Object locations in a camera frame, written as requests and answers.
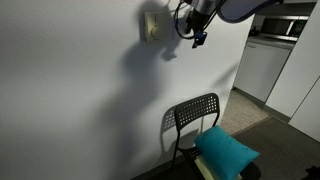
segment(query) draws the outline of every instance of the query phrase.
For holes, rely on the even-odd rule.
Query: chair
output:
[[[197,156],[201,155],[201,152],[196,146],[190,149],[179,148],[180,140],[180,131],[187,126],[189,123],[200,119],[209,114],[217,114],[213,126],[216,125],[219,116],[220,116],[220,106],[219,106],[219,97],[214,93],[209,93],[189,101],[183,102],[176,106],[174,111],[175,124],[177,129],[177,140],[174,149],[171,169],[174,168],[175,158],[177,150],[179,150],[185,157],[187,163],[190,165],[191,169],[195,173],[197,179],[204,179],[197,165],[194,163],[194,160]],[[259,168],[254,164],[250,163],[240,175],[244,180],[254,180],[261,177],[261,172]]]

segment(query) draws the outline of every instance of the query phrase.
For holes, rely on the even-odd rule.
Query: gray floor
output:
[[[225,109],[221,127],[229,134],[239,132],[269,117],[255,103],[232,90]]]
[[[307,175],[305,169],[320,166],[320,143],[275,118],[234,137],[261,153],[255,163],[263,180],[301,179]]]

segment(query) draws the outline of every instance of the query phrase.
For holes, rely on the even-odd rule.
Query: chair backrest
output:
[[[177,131],[180,132],[192,121],[208,114],[217,113],[212,126],[215,126],[220,116],[219,97],[215,93],[206,94],[177,105],[175,121]]]

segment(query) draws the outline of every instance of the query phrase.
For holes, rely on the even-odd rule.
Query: light switch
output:
[[[145,36],[147,42],[163,40],[163,12],[145,12]]]

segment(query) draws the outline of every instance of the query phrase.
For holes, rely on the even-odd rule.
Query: pillow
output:
[[[239,143],[220,126],[214,126],[200,134],[196,137],[195,144],[221,180],[234,180],[260,154]]]
[[[217,173],[215,173],[212,168],[209,167],[208,163],[206,160],[203,158],[202,155],[197,156],[196,160],[194,160],[194,163],[196,163],[198,169],[200,170],[202,176],[204,177],[205,180],[214,180],[214,179],[219,179],[217,176]],[[242,177],[240,174],[237,175],[235,180],[241,180]]]

